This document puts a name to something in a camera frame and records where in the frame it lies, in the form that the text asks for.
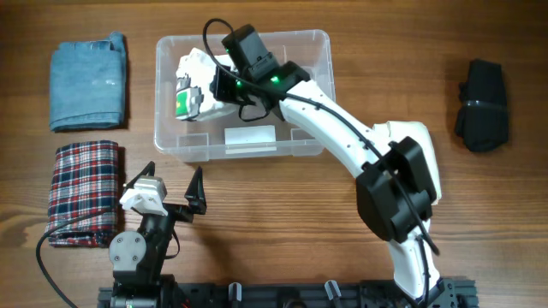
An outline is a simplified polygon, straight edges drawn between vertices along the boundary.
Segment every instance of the folded blue cloth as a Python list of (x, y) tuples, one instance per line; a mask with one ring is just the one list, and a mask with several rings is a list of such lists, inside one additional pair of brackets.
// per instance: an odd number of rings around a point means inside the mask
[(123, 35), (63, 42), (51, 57), (50, 130), (108, 128), (123, 122), (126, 101)]

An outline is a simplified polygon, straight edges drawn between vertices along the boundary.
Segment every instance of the plastic storage bin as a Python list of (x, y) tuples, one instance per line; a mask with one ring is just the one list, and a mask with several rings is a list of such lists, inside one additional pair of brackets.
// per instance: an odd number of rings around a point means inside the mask
[[(215, 55), (224, 54), (221, 45), (224, 37), (208, 36)], [(306, 30), (261, 33), (260, 37), (280, 64), (293, 61), (302, 66), (325, 94), (335, 101), (331, 46), (327, 33)], [(176, 70), (181, 56), (187, 55), (193, 47), (204, 50), (201, 35), (168, 36), (158, 41), (154, 145), (160, 152), (174, 155), (183, 162), (203, 162), (240, 157), (314, 156), (324, 149), (308, 133), (273, 114), (252, 122), (240, 120), (237, 112), (212, 121), (177, 120)]]

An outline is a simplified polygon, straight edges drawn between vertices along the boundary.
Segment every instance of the black garment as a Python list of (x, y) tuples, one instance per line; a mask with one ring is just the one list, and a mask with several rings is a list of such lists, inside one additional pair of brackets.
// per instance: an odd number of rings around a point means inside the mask
[(500, 64), (470, 62), (468, 81), (460, 84), (462, 107), (455, 133), (470, 151), (491, 151), (508, 142), (509, 115)]

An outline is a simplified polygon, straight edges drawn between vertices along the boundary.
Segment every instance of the wooden table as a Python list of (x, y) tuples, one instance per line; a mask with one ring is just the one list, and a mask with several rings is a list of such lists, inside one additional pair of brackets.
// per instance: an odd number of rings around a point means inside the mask
[[(152, 143), (155, 49), (163, 36), (201, 33), (211, 17), (261, 32), (328, 32), (341, 106), (368, 125), (422, 121), (430, 129), (444, 194), (432, 225), (442, 275), (476, 280), (481, 307), (548, 306), (547, 3), (65, 2), (0, 7), (0, 307), (62, 305), (34, 256), (57, 147), (114, 140), (126, 148), (128, 176), (154, 160), (168, 200), (182, 201), (196, 164), (162, 155)], [(62, 41), (113, 30), (128, 40), (127, 128), (51, 133), (51, 53)], [(511, 102), (511, 141), (481, 155), (453, 133), (457, 85), (476, 57), (503, 64)], [(179, 282), (392, 277), (385, 243), (357, 215), (354, 180), (330, 153), (201, 165), (207, 215), (177, 225), (182, 252), (164, 265)], [(135, 228), (139, 218), (126, 221)], [(105, 249), (44, 246), (43, 255), (77, 305), (95, 306), (98, 287), (112, 283)]]

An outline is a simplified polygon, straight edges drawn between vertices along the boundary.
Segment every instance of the plaid cloth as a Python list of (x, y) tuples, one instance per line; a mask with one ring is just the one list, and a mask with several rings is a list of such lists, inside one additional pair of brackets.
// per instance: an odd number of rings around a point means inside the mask
[(65, 145), (56, 157), (46, 232), (68, 219), (112, 212), (57, 230), (50, 245), (106, 247), (116, 232), (118, 144), (102, 140)]

